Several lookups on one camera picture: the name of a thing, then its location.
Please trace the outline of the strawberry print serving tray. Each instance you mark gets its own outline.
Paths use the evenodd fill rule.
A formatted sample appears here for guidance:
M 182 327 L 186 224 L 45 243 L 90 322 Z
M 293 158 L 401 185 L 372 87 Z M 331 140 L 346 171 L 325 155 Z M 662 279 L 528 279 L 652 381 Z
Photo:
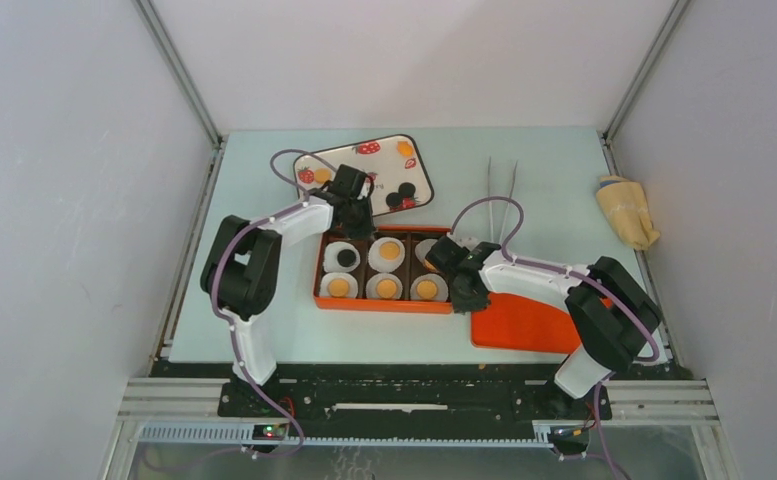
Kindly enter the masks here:
M 414 157 L 404 157 L 397 149 L 399 141 L 410 142 L 415 148 Z M 371 196 L 373 214 L 388 215 L 394 212 L 410 210 L 429 204 L 435 197 L 432 181 L 424 165 L 422 154 L 416 141 L 407 134 L 395 134 L 381 138 L 359 141 L 357 143 L 319 150 L 317 160 L 301 155 L 293 163 L 295 180 L 307 189 L 323 184 L 314 181 L 314 170 L 319 168 L 337 169 L 345 164 L 364 171 L 374 187 Z M 397 192 L 401 183 L 409 182 L 416 186 L 414 198 L 404 198 L 400 209 L 390 211 L 385 198 Z

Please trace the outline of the swirl tan cookie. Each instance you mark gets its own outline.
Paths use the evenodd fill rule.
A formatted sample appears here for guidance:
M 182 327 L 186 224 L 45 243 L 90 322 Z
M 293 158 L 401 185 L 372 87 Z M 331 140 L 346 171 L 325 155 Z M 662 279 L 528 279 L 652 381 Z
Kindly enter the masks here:
M 394 299 L 399 292 L 397 282 L 391 278 L 383 278 L 376 284 L 376 294 L 381 299 Z

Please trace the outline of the orange cookie box with dividers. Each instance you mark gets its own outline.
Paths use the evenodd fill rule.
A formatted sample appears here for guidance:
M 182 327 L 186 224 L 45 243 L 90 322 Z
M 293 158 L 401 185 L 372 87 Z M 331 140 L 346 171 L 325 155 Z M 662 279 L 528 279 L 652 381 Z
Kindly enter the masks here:
M 445 227 L 387 226 L 369 240 L 320 241 L 313 296 L 324 310 L 449 314 L 450 291 L 426 261 Z

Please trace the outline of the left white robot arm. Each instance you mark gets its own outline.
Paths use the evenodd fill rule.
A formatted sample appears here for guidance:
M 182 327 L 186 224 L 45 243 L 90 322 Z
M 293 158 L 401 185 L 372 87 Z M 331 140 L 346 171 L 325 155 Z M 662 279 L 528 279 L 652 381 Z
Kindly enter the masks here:
M 279 212 L 254 220 L 230 215 L 221 222 L 200 284 L 214 315 L 228 324 L 233 371 L 248 382 L 241 402 L 254 415 L 268 416 L 280 403 L 279 388 L 267 381 L 277 360 L 263 314 L 276 294 L 283 250 L 332 230 L 352 240 L 371 238 L 373 191 L 366 172 L 340 165 L 323 186 Z

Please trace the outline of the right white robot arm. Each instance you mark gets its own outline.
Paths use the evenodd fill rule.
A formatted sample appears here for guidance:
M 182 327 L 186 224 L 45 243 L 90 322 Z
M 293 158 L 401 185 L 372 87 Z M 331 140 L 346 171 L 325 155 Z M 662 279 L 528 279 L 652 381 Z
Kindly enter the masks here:
M 520 257 L 508 248 L 512 237 L 478 241 L 450 230 L 425 260 L 445 275 L 454 312 L 470 314 L 474 345 L 564 355 L 545 392 L 552 414 L 570 418 L 614 374 L 664 359 L 662 312 L 618 260 Z

